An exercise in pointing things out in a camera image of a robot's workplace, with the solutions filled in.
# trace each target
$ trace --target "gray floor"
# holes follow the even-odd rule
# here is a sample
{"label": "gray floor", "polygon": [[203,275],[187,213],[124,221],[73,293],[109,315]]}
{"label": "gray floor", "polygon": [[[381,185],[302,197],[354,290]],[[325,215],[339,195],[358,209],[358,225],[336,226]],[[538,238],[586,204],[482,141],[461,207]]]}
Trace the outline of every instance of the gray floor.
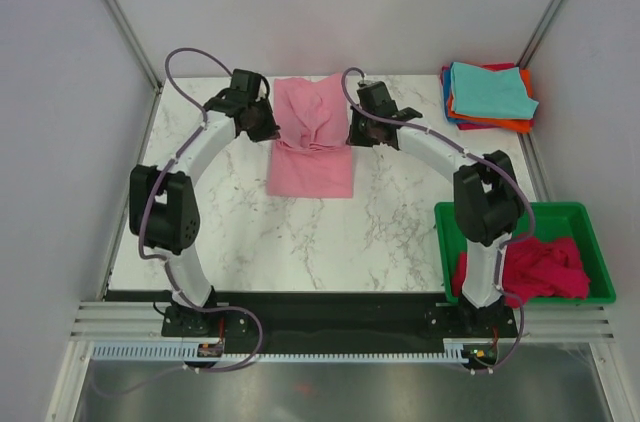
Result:
{"label": "gray floor", "polygon": [[[93,364],[120,390],[167,367]],[[115,400],[85,389],[91,422],[608,421],[588,348],[525,346],[492,376],[415,364],[262,363],[229,374],[180,372]]]}

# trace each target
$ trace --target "red cloth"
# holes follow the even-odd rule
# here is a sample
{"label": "red cloth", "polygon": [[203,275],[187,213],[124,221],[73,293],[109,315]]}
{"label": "red cloth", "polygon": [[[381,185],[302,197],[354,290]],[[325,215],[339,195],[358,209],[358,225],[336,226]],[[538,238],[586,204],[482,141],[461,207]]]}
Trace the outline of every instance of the red cloth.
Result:
{"label": "red cloth", "polygon": [[[456,297],[462,291],[466,275],[467,254],[463,252],[451,279]],[[502,285],[507,292],[519,295],[525,303],[539,296],[585,299],[589,295],[589,282],[582,268],[580,251],[570,237],[549,243],[531,237],[507,249]],[[513,299],[507,298],[506,302],[510,307],[518,306]]]}

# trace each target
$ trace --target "white marble tabletop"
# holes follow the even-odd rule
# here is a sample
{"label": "white marble tabletop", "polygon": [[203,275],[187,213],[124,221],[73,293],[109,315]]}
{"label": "white marble tabletop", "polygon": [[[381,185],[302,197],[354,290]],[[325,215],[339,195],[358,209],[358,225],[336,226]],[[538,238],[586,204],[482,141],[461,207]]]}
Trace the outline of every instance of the white marble tabletop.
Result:
{"label": "white marble tabletop", "polygon": [[[533,200],[515,133],[462,132],[447,123],[437,76],[368,78],[383,80],[399,108],[414,107],[434,129],[472,152],[505,151],[519,184]],[[190,78],[177,83],[204,103],[228,80]],[[349,80],[354,96],[357,80]],[[166,160],[162,158],[184,141],[198,117],[199,112],[166,84],[143,163]],[[452,187],[444,178],[392,148],[355,147],[353,199],[269,197],[265,184],[270,144],[251,143],[242,134],[215,158],[196,186],[202,219],[196,247],[216,290],[443,290],[433,208],[452,200]],[[110,290],[168,289],[158,263],[138,258],[136,240],[125,228]]]}

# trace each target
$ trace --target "stack of folded cloth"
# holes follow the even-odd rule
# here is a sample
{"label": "stack of folded cloth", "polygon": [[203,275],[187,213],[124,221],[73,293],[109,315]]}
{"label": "stack of folded cloth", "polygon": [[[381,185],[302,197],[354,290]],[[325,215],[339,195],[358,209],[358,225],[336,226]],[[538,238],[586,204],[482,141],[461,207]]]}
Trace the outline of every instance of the stack of folded cloth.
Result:
{"label": "stack of folded cloth", "polygon": [[461,130],[502,127],[527,134],[538,102],[529,71],[513,64],[478,67],[454,62],[440,75],[444,115]]}

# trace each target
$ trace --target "green plastic basket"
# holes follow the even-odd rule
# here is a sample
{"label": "green plastic basket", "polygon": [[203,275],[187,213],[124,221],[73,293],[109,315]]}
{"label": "green plastic basket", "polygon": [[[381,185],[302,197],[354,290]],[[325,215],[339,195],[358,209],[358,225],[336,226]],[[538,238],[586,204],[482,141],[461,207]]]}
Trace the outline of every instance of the green plastic basket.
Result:
{"label": "green plastic basket", "polygon": [[[577,202],[534,202],[531,204],[536,216],[535,236],[542,242],[552,242],[559,237],[572,237],[575,240],[584,271],[591,280],[589,296],[582,299],[566,299],[562,297],[535,297],[530,304],[611,304],[616,300],[609,272],[604,263],[602,252],[598,246],[596,234],[591,226],[587,209]],[[466,252],[467,241],[456,224],[452,202],[440,202],[435,208],[436,226],[442,272],[444,275],[444,291],[447,300],[457,303],[458,298],[451,292],[451,277],[458,264],[458,256]],[[527,231],[529,218],[520,218],[514,236]]]}

